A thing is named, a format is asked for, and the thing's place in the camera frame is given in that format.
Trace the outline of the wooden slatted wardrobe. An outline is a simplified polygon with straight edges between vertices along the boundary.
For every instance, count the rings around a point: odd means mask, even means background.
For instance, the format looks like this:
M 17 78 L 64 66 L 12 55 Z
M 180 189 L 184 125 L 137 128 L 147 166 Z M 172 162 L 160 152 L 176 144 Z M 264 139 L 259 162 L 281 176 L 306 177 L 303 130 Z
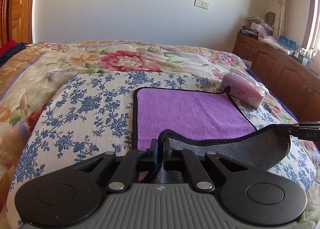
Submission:
M 8 41 L 8 34 L 7 34 L 7 7 L 8 7 L 9 0 L 1 0 L 0 3 L 0 21 L 1 21 L 1 47 L 4 46 Z

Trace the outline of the blue box on cabinet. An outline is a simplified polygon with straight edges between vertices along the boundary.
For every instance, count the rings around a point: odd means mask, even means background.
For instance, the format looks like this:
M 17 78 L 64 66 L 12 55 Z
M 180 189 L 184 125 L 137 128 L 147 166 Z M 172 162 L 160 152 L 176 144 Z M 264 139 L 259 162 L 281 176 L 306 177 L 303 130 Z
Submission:
M 296 50 L 296 42 L 291 40 L 291 39 L 288 39 L 287 37 L 283 36 L 283 35 L 280 35 L 280 37 L 278 38 L 278 43 L 288 49 L 288 50 Z

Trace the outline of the floral bed quilt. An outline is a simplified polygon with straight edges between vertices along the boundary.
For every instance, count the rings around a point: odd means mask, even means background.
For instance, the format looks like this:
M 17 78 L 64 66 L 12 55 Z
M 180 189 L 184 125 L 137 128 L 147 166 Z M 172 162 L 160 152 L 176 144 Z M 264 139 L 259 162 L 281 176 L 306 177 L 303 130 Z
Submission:
M 23 149 L 36 126 L 36 118 L 72 76 L 112 72 L 190 74 L 218 78 L 238 70 L 248 74 L 236 55 L 201 47 L 165 46 L 133 41 L 34 43 L 8 57 L 1 67 L 1 228 L 12 228 L 7 218 L 7 199 Z M 266 89 L 263 103 L 279 117 L 281 106 Z M 230 91 L 230 87 L 221 92 Z M 300 219 L 304 228 L 319 228 L 319 151 L 313 141 L 289 135 L 287 156 L 268 171 L 299 184 L 306 190 L 307 208 Z

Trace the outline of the blue floral white cloth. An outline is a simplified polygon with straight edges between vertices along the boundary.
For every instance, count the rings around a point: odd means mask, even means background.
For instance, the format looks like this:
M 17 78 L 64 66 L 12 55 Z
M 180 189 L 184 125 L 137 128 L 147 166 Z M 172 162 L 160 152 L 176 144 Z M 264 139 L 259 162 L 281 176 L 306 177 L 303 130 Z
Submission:
M 31 179 L 80 163 L 106 151 L 125 155 L 132 146 L 133 93 L 142 87 L 220 93 L 218 78 L 190 74 L 112 72 L 69 78 L 36 118 L 36 126 L 23 149 L 7 199 L 12 228 L 22 226 L 14 197 Z M 263 103 L 258 109 L 232 98 L 244 116 L 262 129 L 273 123 L 290 123 L 292 117 Z

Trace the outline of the purple and grey towel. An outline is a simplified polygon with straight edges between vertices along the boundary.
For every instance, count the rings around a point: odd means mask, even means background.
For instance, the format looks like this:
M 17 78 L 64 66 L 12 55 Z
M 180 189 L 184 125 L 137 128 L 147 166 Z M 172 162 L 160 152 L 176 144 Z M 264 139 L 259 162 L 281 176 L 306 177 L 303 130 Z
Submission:
M 138 88 L 133 93 L 133 148 L 149 148 L 152 139 L 203 156 L 216 152 L 269 170 L 290 151 L 288 135 L 271 124 L 262 129 L 244 116 L 228 92 Z

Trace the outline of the wooden door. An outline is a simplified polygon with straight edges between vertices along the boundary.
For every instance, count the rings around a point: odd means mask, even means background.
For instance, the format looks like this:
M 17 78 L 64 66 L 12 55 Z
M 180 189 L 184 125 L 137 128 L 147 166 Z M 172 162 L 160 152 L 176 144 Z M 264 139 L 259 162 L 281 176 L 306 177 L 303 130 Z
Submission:
M 32 43 L 33 0 L 7 0 L 6 6 L 9 40 Z

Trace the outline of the wooden cabinet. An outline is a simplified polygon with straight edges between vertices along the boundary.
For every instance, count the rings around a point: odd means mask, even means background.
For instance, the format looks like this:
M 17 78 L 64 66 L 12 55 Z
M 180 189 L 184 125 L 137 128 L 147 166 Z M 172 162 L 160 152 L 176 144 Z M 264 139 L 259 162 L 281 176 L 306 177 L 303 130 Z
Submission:
M 319 120 L 319 76 L 286 53 L 241 33 L 233 53 L 251 63 L 251 71 L 298 121 Z

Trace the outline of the pink box on cabinet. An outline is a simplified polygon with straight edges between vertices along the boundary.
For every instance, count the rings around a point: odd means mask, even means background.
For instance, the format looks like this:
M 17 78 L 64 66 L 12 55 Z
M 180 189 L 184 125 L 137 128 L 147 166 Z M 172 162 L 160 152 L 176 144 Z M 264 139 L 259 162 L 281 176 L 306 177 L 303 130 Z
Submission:
M 252 22 L 251 23 L 251 29 L 256 30 L 259 33 L 259 36 L 261 38 L 265 36 L 272 36 L 273 35 L 273 30 L 272 28 L 267 25 L 265 22 Z

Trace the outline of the white wall switch socket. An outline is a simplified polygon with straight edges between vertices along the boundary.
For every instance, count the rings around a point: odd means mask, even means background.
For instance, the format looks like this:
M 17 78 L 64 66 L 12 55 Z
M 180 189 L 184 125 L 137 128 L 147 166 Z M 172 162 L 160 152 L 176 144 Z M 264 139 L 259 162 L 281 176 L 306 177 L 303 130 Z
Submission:
M 195 0 L 194 1 L 194 6 L 202 9 L 208 10 L 209 8 L 209 2 L 202 1 L 202 0 Z

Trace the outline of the red blanket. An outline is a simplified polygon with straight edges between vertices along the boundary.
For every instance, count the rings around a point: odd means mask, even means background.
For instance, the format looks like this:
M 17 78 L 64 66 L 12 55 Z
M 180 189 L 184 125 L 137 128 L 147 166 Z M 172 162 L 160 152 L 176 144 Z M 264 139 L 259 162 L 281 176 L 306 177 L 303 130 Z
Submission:
M 4 44 L 0 48 L 0 56 L 2 56 L 5 52 L 7 52 L 10 48 L 16 46 L 18 43 L 15 40 L 11 40 L 8 43 Z

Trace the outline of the pink tissue pack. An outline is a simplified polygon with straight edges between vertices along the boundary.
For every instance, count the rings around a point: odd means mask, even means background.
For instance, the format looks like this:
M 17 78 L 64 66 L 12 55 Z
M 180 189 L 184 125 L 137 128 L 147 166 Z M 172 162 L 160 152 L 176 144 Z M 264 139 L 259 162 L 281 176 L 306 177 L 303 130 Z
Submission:
M 225 90 L 230 87 L 229 94 L 238 100 L 258 109 L 263 102 L 266 94 L 264 86 L 260 85 L 248 74 L 238 70 L 230 70 L 224 74 L 220 88 Z

